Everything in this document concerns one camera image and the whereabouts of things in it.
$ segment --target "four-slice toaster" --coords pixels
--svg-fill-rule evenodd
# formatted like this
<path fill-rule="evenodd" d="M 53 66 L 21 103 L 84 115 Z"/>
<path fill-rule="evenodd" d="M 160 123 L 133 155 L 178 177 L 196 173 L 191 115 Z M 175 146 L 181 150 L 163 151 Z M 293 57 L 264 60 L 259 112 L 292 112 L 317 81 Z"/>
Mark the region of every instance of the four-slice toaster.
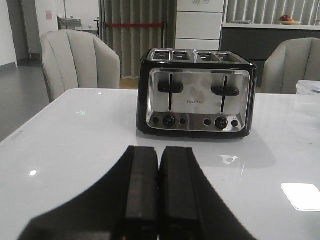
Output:
<path fill-rule="evenodd" d="M 137 128 L 160 136 L 245 137 L 256 69 L 230 51 L 151 49 L 141 59 Z"/>

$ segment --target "dark cabinet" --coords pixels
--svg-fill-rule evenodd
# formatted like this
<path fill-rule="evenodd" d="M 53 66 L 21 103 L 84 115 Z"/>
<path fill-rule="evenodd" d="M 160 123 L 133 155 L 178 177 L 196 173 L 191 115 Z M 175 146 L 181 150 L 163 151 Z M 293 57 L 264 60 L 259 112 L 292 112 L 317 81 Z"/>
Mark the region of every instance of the dark cabinet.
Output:
<path fill-rule="evenodd" d="M 258 66 L 257 87 L 261 87 L 265 61 L 282 42 L 320 38 L 319 30 L 222 27 L 220 50 L 232 51 Z"/>

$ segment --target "gray curtain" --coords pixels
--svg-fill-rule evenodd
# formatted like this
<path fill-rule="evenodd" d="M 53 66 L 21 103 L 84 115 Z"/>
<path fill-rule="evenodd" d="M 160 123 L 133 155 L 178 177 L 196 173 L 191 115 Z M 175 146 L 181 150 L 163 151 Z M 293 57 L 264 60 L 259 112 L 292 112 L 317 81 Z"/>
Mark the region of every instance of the gray curtain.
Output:
<path fill-rule="evenodd" d="M 167 48 L 174 47 L 177 0 L 99 0 L 100 38 L 120 57 L 121 76 L 139 76 L 148 49 L 163 46 L 162 28 L 118 28 L 107 24 L 167 23 Z"/>

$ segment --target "toaster knob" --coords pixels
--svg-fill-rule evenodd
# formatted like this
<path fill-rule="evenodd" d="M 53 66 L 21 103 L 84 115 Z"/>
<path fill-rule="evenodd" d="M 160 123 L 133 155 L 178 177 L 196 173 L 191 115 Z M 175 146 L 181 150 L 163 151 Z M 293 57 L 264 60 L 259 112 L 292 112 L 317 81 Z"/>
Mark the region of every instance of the toaster knob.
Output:
<path fill-rule="evenodd" d="M 237 121 L 237 120 L 233 120 L 232 122 L 231 122 L 231 125 L 232 125 L 232 127 L 238 127 L 238 125 L 239 125 L 239 122 Z"/>
<path fill-rule="evenodd" d="M 179 123 L 180 123 L 181 125 L 185 125 L 186 122 L 187 122 L 187 121 L 186 121 L 184 118 L 180 118 L 180 120 L 179 120 Z"/>
<path fill-rule="evenodd" d="M 218 129 L 225 129 L 228 126 L 228 120 L 225 117 L 220 116 L 215 120 L 214 125 Z"/>
<path fill-rule="evenodd" d="M 159 118 L 155 116 L 154 118 L 152 118 L 152 121 L 154 124 L 157 124 L 159 122 Z"/>
<path fill-rule="evenodd" d="M 206 126 L 211 125 L 211 120 L 208 118 L 206 120 L 204 120 L 204 125 L 206 125 Z"/>
<path fill-rule="evenodd" d="M 167 115 L 163 118 L 163 124 L 167 127 L 172 127 L 176 122 L 176 119 L 174 116 Z"/>

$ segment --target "vertical blind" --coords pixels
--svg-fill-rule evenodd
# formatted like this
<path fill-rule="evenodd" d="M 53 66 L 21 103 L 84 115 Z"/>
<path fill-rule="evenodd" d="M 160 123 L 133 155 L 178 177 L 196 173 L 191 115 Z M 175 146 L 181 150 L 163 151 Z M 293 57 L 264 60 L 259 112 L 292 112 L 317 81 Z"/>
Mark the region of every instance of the vertical blind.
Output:
<path fill-rule="evenodd" d="M 250 20 L 253 24 L 277 24 L 289 15 L 302 25 L 314 25 L 320 0 L 228 0 L 226 22 Z"/>
<path fill-rule="evenodd" d="M 161 27 L 108 27 L 108 24 L 167 23 L 166 46 L 173 48 L 176 0 L 99 0 L 101 38 L 120 57 L 121 76 L 137 78 L 140 59 L 149 49 L 161 48 Z"/>

